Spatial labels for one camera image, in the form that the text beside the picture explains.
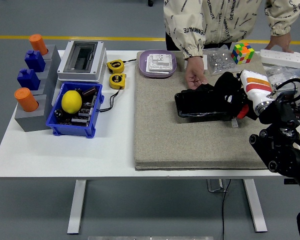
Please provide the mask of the person's right hand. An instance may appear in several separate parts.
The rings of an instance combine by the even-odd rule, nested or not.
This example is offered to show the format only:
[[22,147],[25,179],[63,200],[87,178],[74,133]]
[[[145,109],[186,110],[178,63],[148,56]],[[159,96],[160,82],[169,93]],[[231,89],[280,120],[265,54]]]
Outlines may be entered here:
[[201,84],[208,83],[208,80],[204,75],[204,62],[201,56],[193,56],[187,59],[185,81],[188,88],[192,90],[195,90]]

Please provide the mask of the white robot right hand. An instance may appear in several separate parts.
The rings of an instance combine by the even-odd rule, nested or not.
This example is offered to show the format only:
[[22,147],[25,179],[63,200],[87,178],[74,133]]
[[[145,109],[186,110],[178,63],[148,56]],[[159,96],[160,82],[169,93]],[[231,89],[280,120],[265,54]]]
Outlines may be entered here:
[[251,109],[260,112],[272,101],[270,93],[272,88],[265,75],[249,70],[243,70],[237,76],[226,72],[226,81],[222,85],[222,99],[227,104],[240,107],[245,104],[251,105]]

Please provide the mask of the person's left hand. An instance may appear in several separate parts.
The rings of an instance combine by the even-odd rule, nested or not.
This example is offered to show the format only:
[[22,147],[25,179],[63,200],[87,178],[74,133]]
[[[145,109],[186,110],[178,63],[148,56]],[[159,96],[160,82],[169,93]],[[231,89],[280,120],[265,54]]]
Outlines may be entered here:
[[289,32],[279,36],[271,35],[270,41],[264,49],[271,50],[274,46],[279,46],[281,47],[281,50],[283,52],[293,54],[294,51],[290,49],[290,43],[291,43],[291,34]]

